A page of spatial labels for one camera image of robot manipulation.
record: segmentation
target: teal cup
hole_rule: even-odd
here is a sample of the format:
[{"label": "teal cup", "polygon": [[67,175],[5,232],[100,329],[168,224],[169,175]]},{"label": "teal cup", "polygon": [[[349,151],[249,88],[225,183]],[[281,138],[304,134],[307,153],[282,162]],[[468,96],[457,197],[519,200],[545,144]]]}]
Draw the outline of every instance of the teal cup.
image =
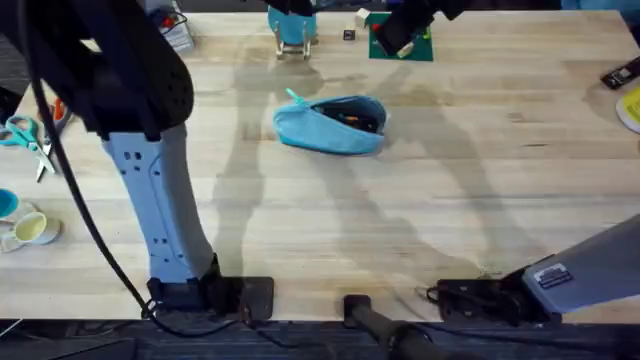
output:
[{"label": "teal cup", "polygon": [[5,218],[18,208],[18,197],[7,189],[0,189],[0,218]]}]

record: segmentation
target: blue pencil case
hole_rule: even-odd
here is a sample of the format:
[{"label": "blue pencil case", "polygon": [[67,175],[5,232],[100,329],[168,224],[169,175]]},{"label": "blue pencil case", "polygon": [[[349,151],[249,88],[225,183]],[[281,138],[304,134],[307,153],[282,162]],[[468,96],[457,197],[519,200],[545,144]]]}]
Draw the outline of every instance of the blue pencil case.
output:
[{"label": "blue pencil case", "polygon": [[[283,144],[344,155],[370,153],[382,145],[387,112],[377,99],[354,95],[306,101],[291,89],[287,92],[295,102],[278,108],[273,115],[273,126]],[[376,122],[375,130],[361,130],[319,112],[329,107],[366,116]]]}]

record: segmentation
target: floor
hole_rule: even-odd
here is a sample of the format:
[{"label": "floor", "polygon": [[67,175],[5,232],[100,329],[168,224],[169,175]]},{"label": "floor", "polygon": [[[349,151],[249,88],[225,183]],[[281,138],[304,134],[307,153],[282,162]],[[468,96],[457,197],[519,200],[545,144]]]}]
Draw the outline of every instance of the floor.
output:
[{"label": "floor", "polygon": [[[180,0],[183,11],[261,11],[259,0]],[[557,0],[476,0],[473,9],[556,9]],[[0,86],[23,93],[27,76],[21,56],[0,37]],[[174,319],[174,324],[190,331],[212,325],[206,320]],[[11,321],[0,321],[5,329]],[[269,323],[265,332],[282,341],[323,341],[332,344],[339,359],[382,360],[383,352],[371,338],[359,331],[347,330],[340,323]],[[630,352],[640,345],[638,326],[564,325],[560,328],[481,327],[462,329],[492,336],[511,336],[529,340],[555,340],[582,345],[611,346]],[[430,332],[434,342],[446,349],[467,351],[487,359],[628,359],[620,354],[593,354],[584,351],[558,350],[540,346],[514,344]],[[0,359],[52,359],[114,339],[137,339],[138,360],[154,359],[228,359],[257,358],[329,359],[324,349],[284,350],[264,341],[251,330],[233,326],[203,339],[179,339],[166,335],[148,321],[76,322],[28,321],[17,326],[0,340]]]}]

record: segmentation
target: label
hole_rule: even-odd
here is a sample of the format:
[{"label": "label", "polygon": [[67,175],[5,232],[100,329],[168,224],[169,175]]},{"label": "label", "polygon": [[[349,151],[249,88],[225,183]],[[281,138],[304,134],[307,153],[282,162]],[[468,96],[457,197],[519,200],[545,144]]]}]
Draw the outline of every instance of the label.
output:
[{"label": "label", "polygon": [[573,276],[571,276],[569,270],[560,263],[534,273],[533,278],[538,282],[538,285],[545,290],[573,280]]},{"label": "label", "polygon": [[640,88],[624,96],[624,108],[634,121],[640,123]]}]

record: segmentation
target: butcher block tabletop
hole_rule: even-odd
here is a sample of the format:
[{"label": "butcher block tabletop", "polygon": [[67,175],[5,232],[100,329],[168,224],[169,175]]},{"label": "butcher block tabletop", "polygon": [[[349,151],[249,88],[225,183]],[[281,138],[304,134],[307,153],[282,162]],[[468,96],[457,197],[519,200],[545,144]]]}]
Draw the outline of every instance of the butcher block tabletop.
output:
[{"label": "butcher block tabletop", "polygon": [[[417,286],[500,278],[640,212],[639,137],[615,113],[625,90],[599,81],[640,55],[617,12],[438,16],[435,62],[369,60],[368,31],[342,39],[352,13],[318,15],[307,62],[276,59],[265,13],[187,17],[201,222],[224,275],[275,279],[275,320],[338,320],[342,297],[359,293],[393,319],[439,321]],[[286,88],[380,99],[384,145],[349,157],[281,144],[272,115],[291,102]],[[30,90],[18,113],[36,117]],[[109,248],[148,297],[148,253],[119,173],[80,119],[62,140]],[[35,157],[0,154],[0,187],[64,223],[50,245],[0,254],[0,318],[139,318],[62,176],[36,184]],[[638,323],[640,298],[565,321]]]}]

